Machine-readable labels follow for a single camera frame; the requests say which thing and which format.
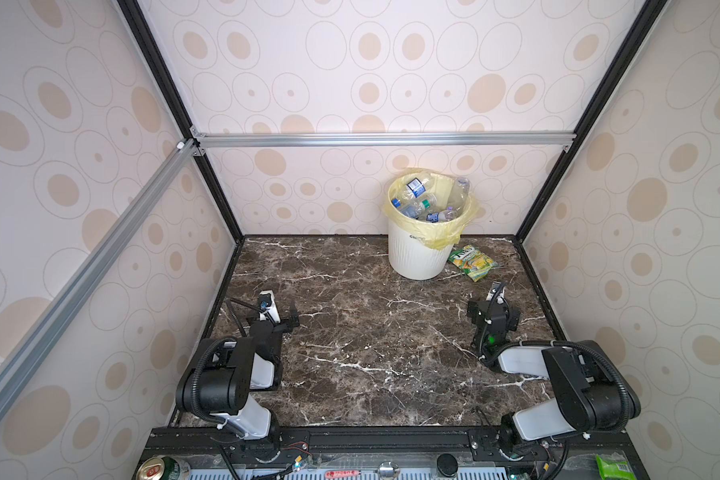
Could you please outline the clear square bottle green label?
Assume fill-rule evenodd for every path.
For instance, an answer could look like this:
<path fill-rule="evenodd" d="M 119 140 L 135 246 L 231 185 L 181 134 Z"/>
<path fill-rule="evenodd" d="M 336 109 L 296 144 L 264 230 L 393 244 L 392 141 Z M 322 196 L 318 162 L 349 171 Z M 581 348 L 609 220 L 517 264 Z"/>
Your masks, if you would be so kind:
<path fill-rule="evenodd" d="M 412 219 L 426 218 L 427 214 L 436 206 L 436 196 L 432 193 L 424 193 L 412 200 L 400 200 L 393 198 L 391 204 L 398 212 Z"/>

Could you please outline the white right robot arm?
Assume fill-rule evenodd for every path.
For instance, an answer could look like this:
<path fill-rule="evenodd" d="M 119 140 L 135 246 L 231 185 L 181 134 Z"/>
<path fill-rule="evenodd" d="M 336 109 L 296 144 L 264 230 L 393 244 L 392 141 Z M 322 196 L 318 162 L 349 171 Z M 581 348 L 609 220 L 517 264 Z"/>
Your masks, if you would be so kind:
<path fill-rule="evenodd" d="M 520 311 L 500 293 L 467 302 L 476 327 L 478 360 L 494 372 L 538 377 L 551 384 L 554 398 L 502 417 L 497 442 L 517 449 L 567 434 L 619 432 L 641 413 L 639 396 L 593 340 L 518 340 Z"/>

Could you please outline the Pepsi label clear bottle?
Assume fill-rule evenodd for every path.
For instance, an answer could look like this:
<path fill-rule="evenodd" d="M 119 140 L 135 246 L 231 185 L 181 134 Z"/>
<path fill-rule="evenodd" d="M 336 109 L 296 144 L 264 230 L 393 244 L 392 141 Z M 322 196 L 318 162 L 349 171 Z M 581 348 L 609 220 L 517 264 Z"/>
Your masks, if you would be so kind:
<path fill-rule="evenodd" d="M 426 220 L 430 223 L 445 223 L 450 222 L 458 217 L 458 213 L 452 208 L 447 207 L 445 210 L 442 210 L 437 213 L 429 213 L 426 216 Z"/>

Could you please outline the clear bottle blue cap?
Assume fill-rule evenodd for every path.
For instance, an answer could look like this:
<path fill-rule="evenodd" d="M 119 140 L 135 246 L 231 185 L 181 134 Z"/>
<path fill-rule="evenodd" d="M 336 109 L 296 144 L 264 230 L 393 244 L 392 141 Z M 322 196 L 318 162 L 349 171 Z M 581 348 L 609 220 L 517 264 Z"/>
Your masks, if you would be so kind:
<path fill-rule="evenodd" d="M 407 200 L 417 199 L 422 195 L 429 193 L 432 190 L 434 183 L 435 180 L 431 174 L 426 172 L 417 173 L 404 182 L 403 196 Z"/>

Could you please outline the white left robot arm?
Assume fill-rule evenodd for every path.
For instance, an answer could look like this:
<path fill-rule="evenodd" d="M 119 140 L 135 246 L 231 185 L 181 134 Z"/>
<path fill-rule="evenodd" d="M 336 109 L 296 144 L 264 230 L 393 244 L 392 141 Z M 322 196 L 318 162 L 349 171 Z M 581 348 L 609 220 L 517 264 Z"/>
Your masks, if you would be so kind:
<path fill-rule="evenodd" d="M 300 326 L 299 312 L 292 308 L 279 321 L 265 313 L 246 322 L 237 323 L 235 335 L 199 343 L 177 384 L 175 404 L 240 440 L 272 439 L 279 430 L 276 415 L 252 394 L 279 388 L 283 336 Z"/>

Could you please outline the clear bottle dark label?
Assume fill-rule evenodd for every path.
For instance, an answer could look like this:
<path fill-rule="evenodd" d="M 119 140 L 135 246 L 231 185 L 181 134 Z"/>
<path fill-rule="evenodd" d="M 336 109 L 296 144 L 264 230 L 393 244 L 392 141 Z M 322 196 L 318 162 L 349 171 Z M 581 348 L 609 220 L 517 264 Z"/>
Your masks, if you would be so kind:
<path fill-rule="evenodd" d="M 469 197 L 471 183 L 466 177 L 458 177 L 453 181 L 446 207 L 461 214 Z"/>

